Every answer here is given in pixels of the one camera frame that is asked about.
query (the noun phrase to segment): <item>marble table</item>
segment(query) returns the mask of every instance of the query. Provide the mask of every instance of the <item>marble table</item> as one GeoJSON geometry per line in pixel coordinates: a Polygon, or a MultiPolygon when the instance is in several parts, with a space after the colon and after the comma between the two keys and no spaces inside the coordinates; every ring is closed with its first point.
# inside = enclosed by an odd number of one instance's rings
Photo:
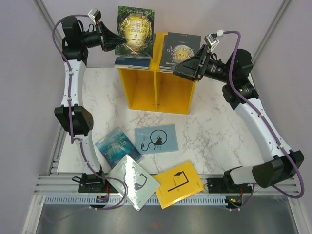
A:
{"type": "MultiPolygon", "coordinates": [[[[93,143],[120,127],[132,143],[135,128],[175,124],[179,151],[143,155],[139,164],[157,174],[191,160],[199,174],[223,174],[237,166],[263,163],[245,123],[222,96],[223,83],[203,78],[197,83],[189,115],[129,110],[116,68],[87,68],[83,104],[94,117],[93,143]]],[[[96,148],[104,172],[110,166],[96,148]]],[[[58,172],[82,172],[77,146],[67,134],[58,172]]]]}

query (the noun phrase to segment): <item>yellow shelf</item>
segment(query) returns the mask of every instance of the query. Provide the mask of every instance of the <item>yellow shelf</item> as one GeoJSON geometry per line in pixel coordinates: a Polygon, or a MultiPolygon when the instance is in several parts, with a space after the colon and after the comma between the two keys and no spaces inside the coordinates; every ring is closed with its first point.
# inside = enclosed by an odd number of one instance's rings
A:
{"type": "Polygon", "coordinates": [[[190,112],[196,82],[159,71],[165,33],[158,33],[149,70],[118,68],[129,109],[190,112]]]}

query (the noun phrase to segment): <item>gray floor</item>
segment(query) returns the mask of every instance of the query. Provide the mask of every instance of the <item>gray floor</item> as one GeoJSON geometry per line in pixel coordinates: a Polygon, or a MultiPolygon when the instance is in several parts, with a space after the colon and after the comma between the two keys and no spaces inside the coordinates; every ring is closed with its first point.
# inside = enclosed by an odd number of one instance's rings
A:
{"type": "MultiPolygon", "coordinates": [[[[50,219],[64,217],[79,205],[45,205],[50,219]]],[[[240,212],[219,207],[127,205],[111,211],[84,210],[57,222],[41,219],[42,234],[296,234],[286,198],[253,197],[240,212]]]]}

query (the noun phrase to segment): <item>white book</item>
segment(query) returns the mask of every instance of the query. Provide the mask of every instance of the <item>white book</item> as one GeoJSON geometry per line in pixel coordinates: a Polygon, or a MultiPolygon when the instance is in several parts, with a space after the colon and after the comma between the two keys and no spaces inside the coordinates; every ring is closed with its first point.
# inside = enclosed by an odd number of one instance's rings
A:
{"type": "MultiPolygon", "coordinates": [[[[139,211],[154,194],[160,184],[138,165],[129,155],[125,155],[120,162],[107,174],[123,181],[128,188],[127,201],[139,211]]],[[[116,180],[109,180],[110,184],[124,195],[124,187],[116,180]]]]}

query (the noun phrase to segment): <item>yellow book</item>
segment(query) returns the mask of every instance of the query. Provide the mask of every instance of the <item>yellow book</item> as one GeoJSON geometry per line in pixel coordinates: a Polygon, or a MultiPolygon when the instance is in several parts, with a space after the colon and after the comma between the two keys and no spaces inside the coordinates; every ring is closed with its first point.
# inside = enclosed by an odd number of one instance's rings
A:
{"type": "Polygon", "coordinates": [[[160,183],[156,195],[162,209],[204,190],[191,161],[159,173],[154,179],[160,183]]]}

